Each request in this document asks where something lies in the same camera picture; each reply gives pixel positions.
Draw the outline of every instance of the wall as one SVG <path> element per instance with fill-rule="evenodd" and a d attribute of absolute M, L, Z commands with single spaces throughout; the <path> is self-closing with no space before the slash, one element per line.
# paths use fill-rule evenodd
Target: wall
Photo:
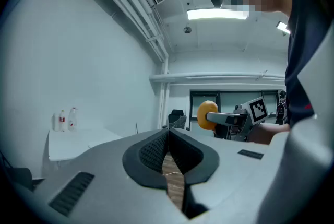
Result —
<path fill-rule="evenodd" d="M 21 0 L 0 30 L 1 150 L 41 176 L 54 112 L 121 136 L 155 127 L 156 64 L 93 0 Z"/>
<path fill-rule="evenodd" d="M 226 51 L 191 51 L 170 56 L 170 73 L 186 72 L 258 72 L 284 75 L 287 56 Z M 264 80 L 216 80 L 171 84 L 168 114 L 173 109 L 183 110 L 189 116 L 191 90 L 279 90 L 283 82 Z"/>

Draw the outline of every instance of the person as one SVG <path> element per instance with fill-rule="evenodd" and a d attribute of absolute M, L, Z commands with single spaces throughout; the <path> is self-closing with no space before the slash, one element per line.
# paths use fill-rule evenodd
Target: person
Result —
<path fill-rule="evenodd" d="M 289 131 L 298 121 L 314 114 L 312 105 L 297 75 L 320 46 L 332 21 L 326 0 L 227 0 L 230 4 L 249 4 L 256 11 L 280 11 L 288 18 L 290 31 L 288 65 L 285 72 L 287 91 L 287 119 L 283 125 L 258 125 L 249 134 L 248 141 L 269 144 L 279 132 Z M 215 7 L 228 3 L 212 0 Z"/>

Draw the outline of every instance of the black window frame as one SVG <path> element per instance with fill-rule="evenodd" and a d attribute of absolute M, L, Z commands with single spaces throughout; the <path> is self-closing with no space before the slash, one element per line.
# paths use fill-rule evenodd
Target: black window frame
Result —
<path fill-rule="evenodd" d="M 193 116 L 193 97 L 203 97 L 203 96 L 216 96 L 216 104 L 218 106 L 218 112 L 220 113 L 220 107 L 221 107 L 221 101 L 220 101 L 220 94 L 221 93 L 261 93 L 261 96 L 264 97 L 264 95 L 272 95 L 274 94 L 276 96 L 276 104 L 279 104 L 279 96 L 278 96 L 278 90 L 191 90 L 190 91 L 190 112 L 189 112 L 189 128 L 190 128 L 190 123 L 191 121 L 198 121 L 196 116 Z M 274 118 L 276 117 L 275 114 L 269 114 L 269 118 Z"/>

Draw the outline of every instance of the yellow round object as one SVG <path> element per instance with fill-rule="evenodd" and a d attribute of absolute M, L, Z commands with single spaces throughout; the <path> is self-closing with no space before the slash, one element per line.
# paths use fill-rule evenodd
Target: yellow round object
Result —
<path fill-rule="evenodd" d="M 205 101 L 203 102 L 197 112 L 197 121 L 201 128 L 206 130 L 214 130 L 217 123 L 208 121 L 206 119 L 207 113 L 218 113 L 218 106 L 213 101 Z"/>

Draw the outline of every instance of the dark blue shirt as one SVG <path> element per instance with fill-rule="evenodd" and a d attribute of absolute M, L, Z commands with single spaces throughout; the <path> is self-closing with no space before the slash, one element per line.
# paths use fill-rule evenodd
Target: dark blue shirt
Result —
<path fill-rule="evenodd" d="M 297 75 L 320 46 L 330 25 L 319 0 L 292 0 L 287 24 L 290 30 L 288 66 L 285 71 L 287 87 L 287 123 L 296 122 L 314 114 L 312 105 Z"/>

